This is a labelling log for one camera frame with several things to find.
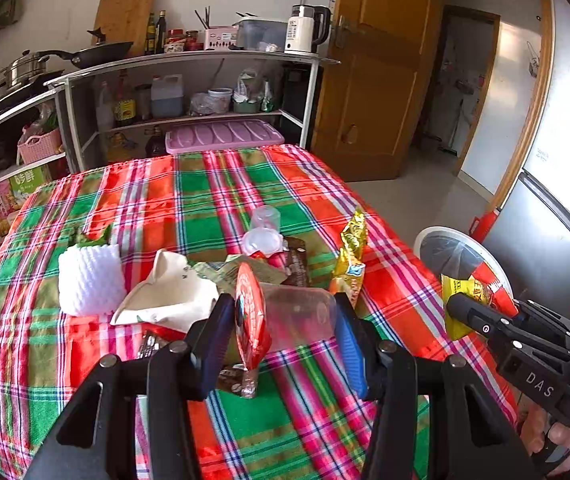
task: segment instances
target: human hand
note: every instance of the human hand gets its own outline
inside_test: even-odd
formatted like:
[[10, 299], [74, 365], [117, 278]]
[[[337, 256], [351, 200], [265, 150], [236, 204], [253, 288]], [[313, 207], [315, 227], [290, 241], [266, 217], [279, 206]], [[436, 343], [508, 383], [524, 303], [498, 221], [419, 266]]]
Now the human hand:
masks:
[[[523, 423], [520, 432], [520, 439], [527, 449], [527, 453], [538, 453], [545, 445], [545, 427], [547, 424], [547, 412], [540, 406], [533, 404], [527, 414], [527, 418]], [[570, 449], [570, 428], [556, 422], [547, 434], [557, 446], [563, 446]], [[548, 476], [558, 475], [569, 471], [570, 469], [570, 455], [554, 469]]]

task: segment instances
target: green box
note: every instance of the green box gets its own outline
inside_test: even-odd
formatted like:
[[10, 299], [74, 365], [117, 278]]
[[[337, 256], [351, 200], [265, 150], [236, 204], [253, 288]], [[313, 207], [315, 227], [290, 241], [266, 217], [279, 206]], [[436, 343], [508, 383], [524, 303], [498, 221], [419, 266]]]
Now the green box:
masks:
[[22, 171], [10, 177], [10, 186], [12, 194], [19, 206], [22, 206], [28, 197], [41, 184], [52, 181], [50, 170], [46, 166], [38, 166], [31, 170]]

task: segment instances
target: refrigerator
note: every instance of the refrigerator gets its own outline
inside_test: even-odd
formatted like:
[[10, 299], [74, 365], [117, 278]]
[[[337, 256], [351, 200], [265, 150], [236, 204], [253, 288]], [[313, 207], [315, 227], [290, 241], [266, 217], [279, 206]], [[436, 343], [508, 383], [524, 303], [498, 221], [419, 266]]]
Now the refrigerator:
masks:
[[570, 317], [570, 5], [552, 0], [554, 52], [536, 137], [483, 245], [514, 296]]

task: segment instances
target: plaid tablecloth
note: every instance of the plaid tablecloth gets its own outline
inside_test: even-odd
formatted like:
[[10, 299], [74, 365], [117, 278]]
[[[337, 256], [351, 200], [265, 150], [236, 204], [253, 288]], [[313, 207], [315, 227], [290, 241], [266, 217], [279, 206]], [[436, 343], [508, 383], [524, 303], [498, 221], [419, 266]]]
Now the plaid tablecloth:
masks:
[[[0, 248], [0, 472], [20, 478], [99, 357], [133, 359], [151, 327], [60, 312], [58, 257], [69, 234], [82, 227], [97, 237], [113, 224], [111, 243], [120, 246], [130, 290], [159, 248], [192, 262], [240, 253], [251, 211], [262, 204], [281, 212], [284, 235], [305, 240], [311, 282], [326, 287], [339, 234], [359, 199], [296, 146], [134, 160], [46, 184], [30, 197]], [[513, 397], [482, 342], [446, 338], [438, 281], [370, 208], [367, 227], [358, 314], [416, 355], [464, 355], [514, 421]], [[374, 414], [375, 405], [348, 388], [333, 339], [270, 355], [255, 399], [216, 391], [190, 405], [208, 479], [358, 478]], [[425, 476], [425, 400], [417, 423], [415, 469]], [[137, 424], [141, 430], [140, 416]], [[144, 431], [137, 431], [137, 450], [146, 478]]]

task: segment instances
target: chopsticks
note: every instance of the chopsticks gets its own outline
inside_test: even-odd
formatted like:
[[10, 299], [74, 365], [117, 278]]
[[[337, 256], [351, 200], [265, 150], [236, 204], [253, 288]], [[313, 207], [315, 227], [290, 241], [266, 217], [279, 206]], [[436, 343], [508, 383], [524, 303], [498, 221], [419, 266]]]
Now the chopsticks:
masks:
[[196, 13], [196, 16], [198, 17], [199, 21], [203, 24], [204, 28], [209, 28], [209, 15], [211, 12], [211, 6], [207, 6], [205, 7], [205, 19], [203, 20], [201, 18], [201, 15], [199, 14], [199, 11], [194, 9], [194, 12]]

